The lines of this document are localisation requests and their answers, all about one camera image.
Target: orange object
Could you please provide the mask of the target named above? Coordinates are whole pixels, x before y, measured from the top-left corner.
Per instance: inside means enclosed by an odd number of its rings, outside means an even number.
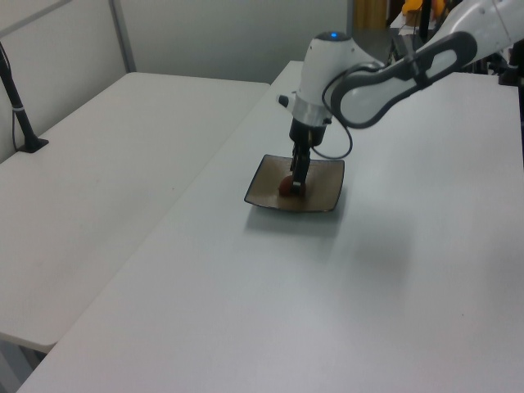
[[[440,18],[444,11],[445,1],[444,0],[431,0],[431,8],[433,9],[433,15],[435,18]]]
[[[440,18],[445,7],[445,0],[431,0],[433,16]],[[422,8],[422,0],[406,0],[402,6],[402,15],[407,16],[409,12],[417,12]]]
[[[402,15],[408,15],[408,12],[415,12],[422,7],[422,0],[406,0],[402,6]]]

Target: metal pole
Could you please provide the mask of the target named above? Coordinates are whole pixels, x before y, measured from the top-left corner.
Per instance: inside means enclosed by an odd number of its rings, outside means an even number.
[[[348,37],[353,36],[353,10],[355,4],[353,0],[347,0],[347,22],[346,22],[346,33]]]

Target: black cable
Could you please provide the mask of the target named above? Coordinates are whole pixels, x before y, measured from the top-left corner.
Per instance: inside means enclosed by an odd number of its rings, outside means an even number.
[[[331,82],[329,82],[329,84],[327,84],[326,88],[323,90],[322,92],[322,103],[324,104],[324,106],[326,107],[327,111],[331,114],[331,116],[333,116],[335,119],[337,119],[337,121],[341,124],[342,127],[344,127],[344,130],[346,131],[346,134],[347,134],[347,137],[348,139],[350,140],[350,147],[347,149],[347,152],[344,153],[342,156],[337,156],[337,157],[334,157],[334,156],[326,156],[325,154],[317,151],[317,149],[315,149],[314,147],[311,147],[311,150],[313,150],[318,156],[321,156],[322,158],[325,158],[326,160],[342,160],[343,158],[346,158],[350,153],[351,151],[353,150],[353,138],[351,137],[351,132],[350,132],[350,129],[348,127],[346,127],[342,122],[341,120],[335,115],[333,114],[332,112],[332,109],[331,107],[328,105],[328,103],[326,102],[326,92],[328,91],[328,89],[338,80],[340,79],[341,77],[343,77],[344,75],[346,75],[346,73],[348,72],[348,70],[345,70],[344,72],[341,72],[339,75],[337,75],[335,78],[332,79]]]
[[[2,53],[3,58],[6,59],[7,68],[9,69],[9,71],[11,71],[11,63],[9,62],[9,57],[7,57],[7,53],[5,49],[3,48],[3,45],[1,42],[0,42],[0,52]]]
[[[2,57],[5,59],[7,68],[9,69],[9,73],[11,73],[11,63],[9,62],[9,57],[7,57],[6,50],[3,48],[2,43],[0,42],[0,53],[2,54]],[[15,110],[11,110],[11,117],[12,117],[12,126],[11,126],[11,136],[13,139],[13,147],[15,148],[15,151],[18,151],[18,147],[16,147],[16,141],[15,141]]]
[[[328,89],[340,78],[348,75],[353,74],[357,71],[367,71],[367,72],[377,72],[381,69],[380,65],[378,63],[360,63],[357,65],[354,65],[353,67],[348,68],[347,70],[342,71],[339,75],[337,75],[335,78],[331,80],[326,86],[326,88],[322,92],[322,104],[326,107],[327,111],[330,113],[331,116],[333,116],[337,121],[341,124],[342,127],[344,127],[344,130],[346,131],[347,137],[350,140],[350,147],[347,149],[347,152],[344,153],[342,156],[326,156],[325,154],[320,153],[315,149],[314,147],[311,147],[311,150],[313,150],[318,156],[321,156],[322,158],[325,158],[326,160],[342,160],[343,158],[346,158],[351,151],[353,150],[353,137],[351,137],[350,128],[346,125],[344,125],[344,122],[338,118],[337,115],[335,115],[331,109],[331,107],[326,102],[326,92]]]
[[[13,147],[15,148],[15,151],[18,151],[18,147],[16,147],[16,141],[15,141],[15,110],[12,110],[12,127],[11,127],[11,135],[13,138]]]

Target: red object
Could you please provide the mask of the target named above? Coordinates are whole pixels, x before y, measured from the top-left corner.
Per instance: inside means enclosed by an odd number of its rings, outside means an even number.
[[[280,182],[280,185],[278,186],[278,193],[281,197],[292,197],[296,194],[291,192],[291,186],[293,185],[293,177],[292,176],[286,176],[282,179]],[[305,183],[302,183],[300,186],[300,192],[299,197],[303,197],[305,195]]]

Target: white wall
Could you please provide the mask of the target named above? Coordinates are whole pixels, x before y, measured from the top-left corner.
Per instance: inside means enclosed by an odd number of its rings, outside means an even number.
[[[125,73],[109,0],[73,0],[0,40],[37,135]],[[11,104],[0,84],[0,162],[13,152]]]
[[[348,0],[115,2],[138,71],[267,83],[348,16]]]

